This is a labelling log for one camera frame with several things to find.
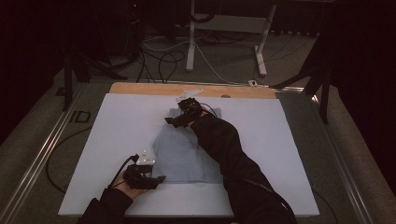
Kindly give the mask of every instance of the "black long-sleeve shirt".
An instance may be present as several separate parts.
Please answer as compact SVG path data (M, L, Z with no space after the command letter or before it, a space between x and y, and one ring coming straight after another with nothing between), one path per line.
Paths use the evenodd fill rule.
M238 131L232 124L204 115L191 128L198 137L198 144L219 163L224 188L239 223L296 223L293 213L285 207L286 202L275 196L259 165L242 150ZM100 201L92 199L78 224L122 223L132 203L126 194L111 189Z

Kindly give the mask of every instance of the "desk leg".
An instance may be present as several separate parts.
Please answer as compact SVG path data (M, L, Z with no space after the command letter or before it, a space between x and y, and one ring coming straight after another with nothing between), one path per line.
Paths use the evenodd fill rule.
M259 66L259 75L265 77L267 75L267 69L265 68L264 58L262 57L262 49L264 48L265 41L267 39L268 33L270 31L271 22L273 20L276 10L276 5L272 5L267 18L265 19L264 28L262 29L262 41L259 46L254 47L256 53L257 65Z
M195 16L195 0L191 0L191 16ZM195 23L190 20L190 44L189 52L187 53L187 65L186 70L188 72L194 69L194 54L195 54L195 42L194 42L194 29Z

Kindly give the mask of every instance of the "gray cloth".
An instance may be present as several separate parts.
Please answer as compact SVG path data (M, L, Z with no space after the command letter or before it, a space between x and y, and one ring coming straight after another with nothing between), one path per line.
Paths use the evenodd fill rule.
M220 116L220 109L215 108ZM180 109L172 108L169 117L175 118ZM166 183L222 183L219 164L198 146L191 128L174 128L165 124L153 144L156 156L152 176L166 175Z

